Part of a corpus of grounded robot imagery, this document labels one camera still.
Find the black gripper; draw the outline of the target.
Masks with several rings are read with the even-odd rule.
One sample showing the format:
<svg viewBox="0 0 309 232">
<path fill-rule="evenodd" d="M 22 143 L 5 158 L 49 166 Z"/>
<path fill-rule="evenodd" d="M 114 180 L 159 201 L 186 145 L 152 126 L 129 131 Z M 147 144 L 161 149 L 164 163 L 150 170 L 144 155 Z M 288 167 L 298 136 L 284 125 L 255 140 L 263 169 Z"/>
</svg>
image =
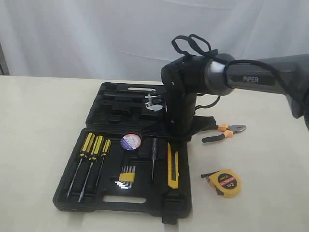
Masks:
<svg viewBox="0 0 309 232">
<path fill-rule="evenodd" d="M 215 125 L 216 120 L 213 116 L 193 116 L 192 121 L 185 124 L 172 123 L 164 118 L 144 128 L 142 137 L 165 138 L 174 142 L 187 143 L 191 141 L 193 135 Z"/>
</svg>

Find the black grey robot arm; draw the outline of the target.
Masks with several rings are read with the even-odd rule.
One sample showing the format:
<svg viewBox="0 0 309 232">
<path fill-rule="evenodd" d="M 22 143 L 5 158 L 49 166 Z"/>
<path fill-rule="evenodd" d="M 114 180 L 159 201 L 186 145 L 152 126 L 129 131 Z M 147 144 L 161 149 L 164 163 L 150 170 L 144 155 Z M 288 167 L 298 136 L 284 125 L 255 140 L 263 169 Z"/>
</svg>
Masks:
<svg viewBox="0 0 309 232">
<path fill-rule="evenodd" d="M 307 54 L 236 60 L 229 54 L 184 56 L 161 70 L 165 115 L 143 130 L 149 136 L 189 141 L 213 129 L 213 117 L 196 116 L 198 94 L 226 96 L 234 89 L 284 95 L 293 117 L 309 120 L 309 57 Z"/>
</svg>

